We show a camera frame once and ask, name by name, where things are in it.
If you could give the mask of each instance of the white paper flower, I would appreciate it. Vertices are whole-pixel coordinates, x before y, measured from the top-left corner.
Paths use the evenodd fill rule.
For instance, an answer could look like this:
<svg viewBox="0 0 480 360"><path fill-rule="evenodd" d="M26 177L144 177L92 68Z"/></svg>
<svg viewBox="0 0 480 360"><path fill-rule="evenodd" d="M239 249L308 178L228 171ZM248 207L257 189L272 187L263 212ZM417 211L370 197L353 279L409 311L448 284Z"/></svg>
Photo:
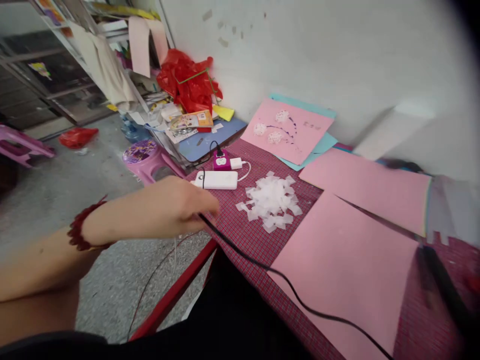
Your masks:
<svg viewBox="0 0 480 360"><path fill-rule="evenodd" d="M280 141L282 141L282 134L278 131L268 134L268 142L270 144L278 144Z"/></svg>
<svg viewBox="0 0 480 360"><path fill-rule="evenodd" d="M265 134L265 130L267 130L267 126L263 123L258 123L253 127L253 133L257 136Z"/></svg>
<svg viewBox="0 0 480 360"><path fill-rule="evenodd" d="M289 112L286 110L282 110L275 116L275 120L278 123L284 123L289 117L290 117Z"/></svg>

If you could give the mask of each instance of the hand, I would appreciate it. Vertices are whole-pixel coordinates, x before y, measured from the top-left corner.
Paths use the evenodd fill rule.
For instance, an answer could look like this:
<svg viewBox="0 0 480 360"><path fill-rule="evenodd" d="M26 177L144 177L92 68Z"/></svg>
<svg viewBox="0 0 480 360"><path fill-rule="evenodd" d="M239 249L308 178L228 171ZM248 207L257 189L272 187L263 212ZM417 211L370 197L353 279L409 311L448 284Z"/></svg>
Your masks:
<svg viewBox="0 0 480 360"><path fill-rule="evenodd" d="M219 201L207 190L168 176L97 208L84 221L82 234L94 246L129 238L173 238L205 227L197 213L216 216L218 211Z"/></svg>

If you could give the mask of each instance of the pink plastic stool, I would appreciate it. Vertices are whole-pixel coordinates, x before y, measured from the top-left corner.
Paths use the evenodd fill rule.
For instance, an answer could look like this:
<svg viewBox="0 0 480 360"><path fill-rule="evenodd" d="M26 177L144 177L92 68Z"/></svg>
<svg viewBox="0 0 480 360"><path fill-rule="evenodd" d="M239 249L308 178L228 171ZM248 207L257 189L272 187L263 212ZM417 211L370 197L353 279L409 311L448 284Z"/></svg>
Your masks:
<svg viewBox="0 0 480 360"><path fill-rule="evenodd" d="M164 148L153 140L134 143L123 153L122 158L128 170L137 175L145 186L155 183L154 172L164 166L168 166L182 179L186 176L183 169L173 162Z"/></svg>
<svg viewBox="0 0 480 360"><path fill-rule="evenodd" d="M15 146L9 141L17 143L19 146ZM32 167L27 162L30 155L45 155L48 158L55 156L53 149L44 145L43 142L5 125L0 125L0 154L15 160L26 168Z"/></svg>

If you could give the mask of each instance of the pink paper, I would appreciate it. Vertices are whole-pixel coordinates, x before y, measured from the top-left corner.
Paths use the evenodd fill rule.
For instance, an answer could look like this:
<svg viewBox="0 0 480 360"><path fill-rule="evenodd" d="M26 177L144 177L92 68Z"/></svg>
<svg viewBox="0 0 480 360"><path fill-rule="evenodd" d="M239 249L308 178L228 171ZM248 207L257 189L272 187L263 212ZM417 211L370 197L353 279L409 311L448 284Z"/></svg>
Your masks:
<svg viewBox="0 0 480 360"><path fill-rule="evenodd" d="M131 16L128 19L128 38L133 71L150 78L149 36L153 38L158 61L162 64L167 57L169 45L161 21Z"/></svg>
<svg viewBox="0 0 480 360"><path fill-rule="evenodd" d="M133 71L147 78L150 77L149 56L150 28L143 17L130 16L128 19L128 39Z"/></svg>
<svg viewBox="0 0 480 360"><path fill-rule="evenodd" d="M388 169L331 148L308 164L299 177L395 225L426 236L430 176Z"/></svg>
<svg viewBox="0 0 480 360"><path fill-rule="evenodd" d="M321 313L349 320L390 355L417 243L324 192L272 264L302 301ZM361 332L305 310L280 276L283 292L346 360L385 360Z"/></svg>
<svg viewBox="0 0 480 360"><path fill-rule="evenodd" d="M167 43L167 35L165 34L165 27L161 21L158 20L145 20L151 31L151 37L155 44L156 56L158 62L162 65L167 58L169 51L169 44Z"/></svg>
<svg viewBox="0 0 480 360"><path fill-rule="evenodd" d="M264 99L241 136L250 144L301 165L333 123L333 119Z"/></svg>

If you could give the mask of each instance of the light blue paper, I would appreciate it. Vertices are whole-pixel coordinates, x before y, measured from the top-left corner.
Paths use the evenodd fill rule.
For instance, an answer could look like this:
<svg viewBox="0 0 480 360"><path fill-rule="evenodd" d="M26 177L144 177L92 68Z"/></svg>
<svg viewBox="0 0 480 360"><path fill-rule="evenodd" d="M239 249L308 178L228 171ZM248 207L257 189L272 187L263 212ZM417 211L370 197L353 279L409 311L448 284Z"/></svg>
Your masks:
<svg viewBox="0 0 480 360"><path fill-rule="evenodd" d="M300 171L304 167L306 167L308 164L310 164L313 160L318 158L320 155L322 155L324 152L326 152L328 149L333 147L337 143L337 139L334 138L332 135L330 135L328 132L323 135L323 137L320 139L317 145L313 148L313 151L310 153L310 155L307 156L304 162L301 163L301 165L294 164L293 162L287 161L285 159L282 159L281 157L278 157L282 162L287 164L289 167L291 167L295 171Z"/></svg>
<svg viewBox="0 0 480 360"><path fill-rule="evenodd" d="M309 104L307 102L303 102L303 101L300 101L291 97L283 96L277 93L271 93L270 99L284 103L284 104L288 104L300 109L304 109L311 113L316 113L327 118L335 119L335 117L337 116L337 113L333 110L329 110L318 105ZM323 137L320 139L318 144L313 148L310 155L308 155L308 157L305 159L305 161L301 165L294 164L293 162L287 161L278 156L277 158L282 162L284 162L289 167L291 167L293 170L300 171L304 167L306 167L308 164L310 164L313 160L315 160L324 152L326 152L328 149L333 147L337 142L338 140L336 138L334 138L332 135L326 132L325 135L323 135Z"/></svg>
<svg viewBox="0 0 480 360"><path fill-rule="evenodd" d="M307 110L311 113L319 114L327 118L335 119L337 117L337 113L333 110L326 109L318 105L309 104L308 102L303 102L274 92L270 94L270 99L294 106L296 108Z"/></svg>

